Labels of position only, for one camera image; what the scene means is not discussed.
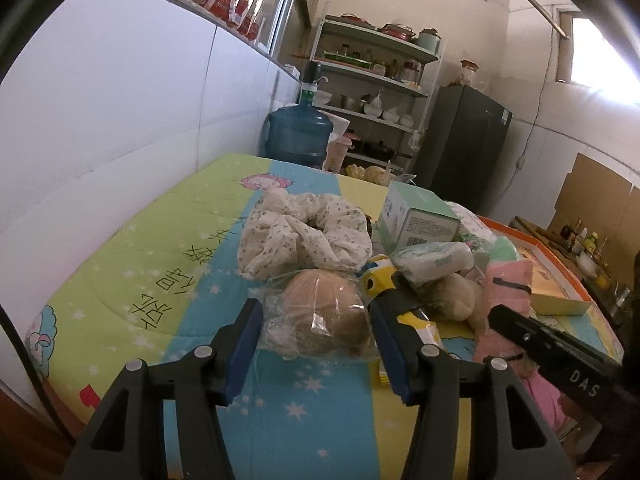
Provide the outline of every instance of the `white wall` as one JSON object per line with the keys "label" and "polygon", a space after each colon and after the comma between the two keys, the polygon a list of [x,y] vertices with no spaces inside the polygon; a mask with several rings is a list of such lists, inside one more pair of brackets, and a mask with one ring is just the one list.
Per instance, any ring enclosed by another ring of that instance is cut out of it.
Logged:
{"label": "white wall", "polygon": [[[23,334],[144,206],[228,152],[256,153],[298,83],[164,0],[66,0],[0,85],[0,303]],[[0,380],[36,405],[0,335]]]}
{"label": "white wall", "polygon": [[416,33],[436,28],[447,41],[441,84],[453,79],[462,59],[491,73],[500,70],[509,0],[320,0],[317,13],[323,10],[338,16],[350,12],[377,27],[398,19]]}
{"label": "white wall", "polygon": [[[560,10],[577,10],[569,0],[537,1],[556,17]],[[491,97],[513,112],[513,121],[480,212],[503,223],[520,215],[547,226],[577,153],[640,184],[640,107],[556,82],[558,35],[526,0],[510,6],[504,61]],[[516,172],[530,133],[524,167]]]}

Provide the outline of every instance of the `blue water bottle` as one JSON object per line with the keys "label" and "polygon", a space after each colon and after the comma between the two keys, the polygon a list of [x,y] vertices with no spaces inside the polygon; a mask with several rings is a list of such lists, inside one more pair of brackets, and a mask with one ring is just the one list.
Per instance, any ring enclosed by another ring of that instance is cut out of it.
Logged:
{"label": "blue water bottle", "polygon": [[[318,70],[307,70],[305,75],[310,72],[318,74]],[[322,166],[334,124],[311,105],[317,90],[315,82],[303,82],[299,104],[269,114],[267,157],[310,168]]]}

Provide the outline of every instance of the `window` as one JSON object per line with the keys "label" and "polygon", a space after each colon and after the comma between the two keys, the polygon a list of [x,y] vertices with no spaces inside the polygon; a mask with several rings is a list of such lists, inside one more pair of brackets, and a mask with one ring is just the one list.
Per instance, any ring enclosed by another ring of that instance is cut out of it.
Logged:
{"label": "window", "polygon": [[561,12],[569,40],[560,40],[556,81],[588,86],[609,98],[640,103],[640,82],[590,20],[580,12]]}

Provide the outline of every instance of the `electric cable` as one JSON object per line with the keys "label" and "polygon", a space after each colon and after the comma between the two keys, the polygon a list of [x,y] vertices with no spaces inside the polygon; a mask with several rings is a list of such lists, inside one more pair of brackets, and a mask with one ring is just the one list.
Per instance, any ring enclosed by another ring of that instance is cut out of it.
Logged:
{"label": "electric cable", "polygon": [[[551,6],[551,15],[553,15],[554,7],[555,6]],[[518,159],[516,161],[516,169],[513,171],[513,174],[511,175],[511,178],[509,179],[509,183],[504,187],[504,189],[502,190],[500,195],[498,195],[498,198],[496,200],[494,200],[493,205],[496,205],[498,202],[500,202],[500,200],[502,200],[504,198],[504,195],[507,193],[507,191],[510,189],[511,185],[513,184],[513,181],[515,180],[516,175],[522,169],[519,166],[519,164],[520,164],[520,161],[522,160],[522,158],[527,153],[527,148],[529,147],[529,141],[531,140],[531,136],[533,135],[533,129],[536,127],[536,122],[538,120],[538,117],[540,116],[540,107],[541,107],[541,104],[542,104],[542,92],[545,90],[546,77],[547,77],[547,75],[549,73],[549,68],[551,67],[551,58],[553,57],[553,52],[554,52],[554,29],[552,27],[551,28],[550,44],[549,44],[549,59],[546,62],[545,78],[544,78],[544,81],[542,82],[542,88],[540,89],[540,95],[538,96],[538,110],[536,111],[536,118],[533,119],[533,123],[532,123],[531,129],[529,131],[529,135],[527,136],[527,140],[524,143],[524,149],[522,150],[522,153],[520,154],[520,156],[518,157]]]}
{"label": "electric cable", "polygon": [[38,372],[36,371],[35,366],[31,362],[31,357],[29,356],[27,349],[22,343],[22,339],[20,338],[18,331],[15,329],[14,324],[11,322],[11,319],[9,318],[7,312],[4,310],[1,304],[0,304],[0,326],[2,326],[4,333],[9,338],[11,345],[14,347],[15,352],[18,354],[22,367],[24,368],[24,371],[27,373],[27,377],[31,381],[31,386],[33,386],[33,389],[36,391],[36,394],[38,395],[40,402],[44,406],[44,409],[47,411],[47,414],[50,416],[51,420],[56,425],[56,428],[58,428],[58,431],[62,433],[62,435],[71,444],[75,445],[76,440],[74,436],[64,425],[64,423],[60,419],[60,416],[58,415],[58,412],[53,407],[53,404],[51,403],[49,396],[44,390],[44,386],[42,386],[42,382],[40,382],[40,378],[38,377]]}

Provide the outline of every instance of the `window frame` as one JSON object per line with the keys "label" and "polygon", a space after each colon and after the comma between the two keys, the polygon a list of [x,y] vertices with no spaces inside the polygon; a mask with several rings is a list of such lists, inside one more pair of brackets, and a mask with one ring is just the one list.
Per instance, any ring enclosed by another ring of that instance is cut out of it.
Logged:
{"label": "window frame", "polygon": [[574,18],[586,18],[586,16],[579,10],[561,10],[559,13],[560,27],[567,34],[568,39],[559,40],[556,82],[583,86],[571,80],[574,64]]}

